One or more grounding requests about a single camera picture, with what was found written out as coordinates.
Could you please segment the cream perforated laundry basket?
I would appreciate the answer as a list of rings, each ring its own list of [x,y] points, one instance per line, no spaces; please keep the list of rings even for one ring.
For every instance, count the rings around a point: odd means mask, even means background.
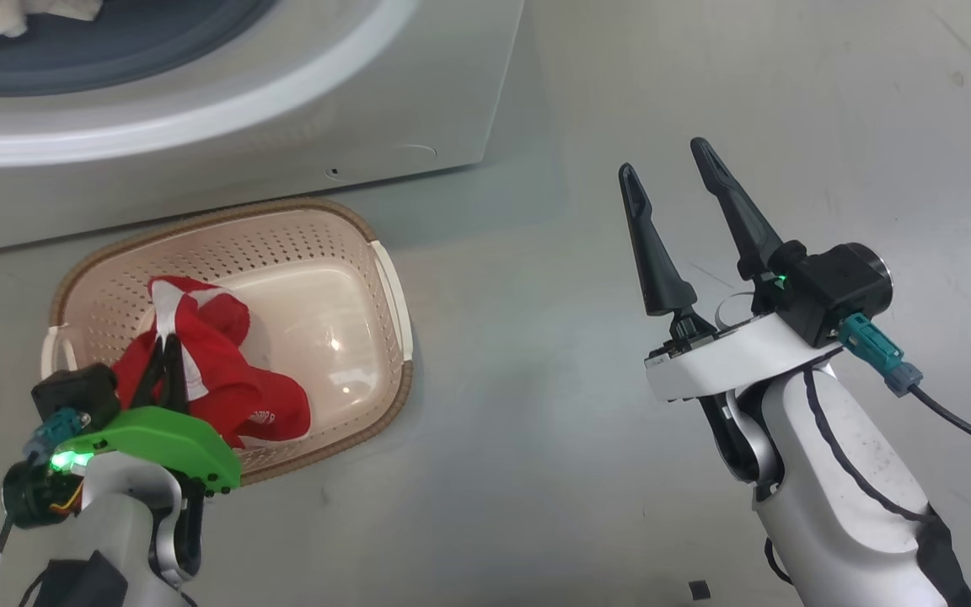
[[[151,322],[147,284],[163,274],[230,289],[251,313],[247,361],[307,393],[305,437],[240,450],[245,485],[366,442],[407,403],[415,338],[392,258],[365,220],[316,197],[209,212],[89,255],[51,301],[40,375],[114,362]]]

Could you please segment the red garment with white trim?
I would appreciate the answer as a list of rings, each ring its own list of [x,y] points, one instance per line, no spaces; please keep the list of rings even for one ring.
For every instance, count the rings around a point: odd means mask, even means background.
[[[307,392],[286,375],[256,368],[240,348],[251,327],[249,308],[224,287],[189,277],[151,279],[153,319],[112,366],[122,405],[132,396],[154,339],[176,334],[185,359],[189,414],[211,424],[227,445],[246,439],[281,442],[303,438],[312,426]]]

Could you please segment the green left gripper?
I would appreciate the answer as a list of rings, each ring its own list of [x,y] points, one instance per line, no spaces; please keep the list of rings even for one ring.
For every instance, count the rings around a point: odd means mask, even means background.
[[[165,376],[165,408],[159,385]],[[161,408],[143,408],[155,406]],[[242,462],[204,420],[188,416],[184,350],[176,334],[154,339],[132,396],[135,410],[119,412],[103,429],[86,414],[64,408],[35,429],[23,460],[3,477],[5,528],[57,525],[81,511],[96,487],[88,468],[96,456],[124,454],[156,464],[205,496],[240,488]]]

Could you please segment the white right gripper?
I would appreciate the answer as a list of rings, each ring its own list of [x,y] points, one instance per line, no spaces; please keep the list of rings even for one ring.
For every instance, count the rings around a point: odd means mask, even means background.
[[[771,255],[783,245],[777,231],[711,143],[694,137],[689,145],[705,188],[716,197],[731,231],[741,280],[771,293],[785,291],[785,277],[770,269]],[[716,327],[695,311],[696,292],[664,247],[652,223],[650,197],[630,163],[618,169],[618,185],[645,314],[671,316],[669,333],[675,341],[712,336]],[[685,353],[647,358],[645,376],[659,402],[693,400],[782,375],[840,348],[837,341],[813,348],[779,315],[768,314]]]

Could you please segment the white washing machine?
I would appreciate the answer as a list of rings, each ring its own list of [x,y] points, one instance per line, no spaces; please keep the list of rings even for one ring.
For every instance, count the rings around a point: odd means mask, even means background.
[[[525,0],[0,0],[0,249],[482,160]]]

